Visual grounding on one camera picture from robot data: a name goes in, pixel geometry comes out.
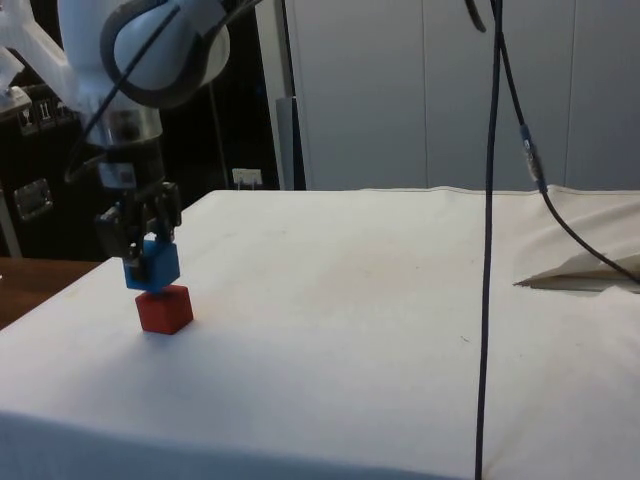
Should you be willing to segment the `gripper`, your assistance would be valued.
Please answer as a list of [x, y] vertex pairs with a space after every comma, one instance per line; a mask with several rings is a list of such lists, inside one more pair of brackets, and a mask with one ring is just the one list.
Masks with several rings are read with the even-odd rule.
[[[106, 188], [144, 190], [164, 179], [164, 165], [158, 145], [130, 145], [106, 153]], [[134, 280], [147, 280], [144, 237], [154, 233], [160, 242], [172, 243], [181, 225], [181, 197], [178, 185], [164, 182], [147, 203], [121, 199], [95, 217], [98, 238], [109, 257], [120, 258]]]

